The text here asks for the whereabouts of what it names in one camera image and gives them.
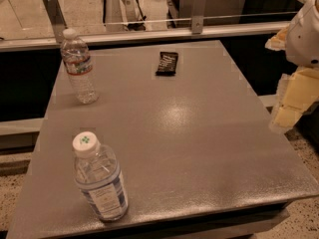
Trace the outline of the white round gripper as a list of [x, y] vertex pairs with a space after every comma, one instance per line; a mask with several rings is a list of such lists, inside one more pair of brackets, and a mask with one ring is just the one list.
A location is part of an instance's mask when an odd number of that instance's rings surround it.
[[286, 59], [298, 67], [283, 74], [276, 90], [276, 103], [269, 128], [286, 133], [319, 99], [319, 10], [318, 0], [307, 0], [289, 24], [265, 43], [272, 51], [284, 51]]

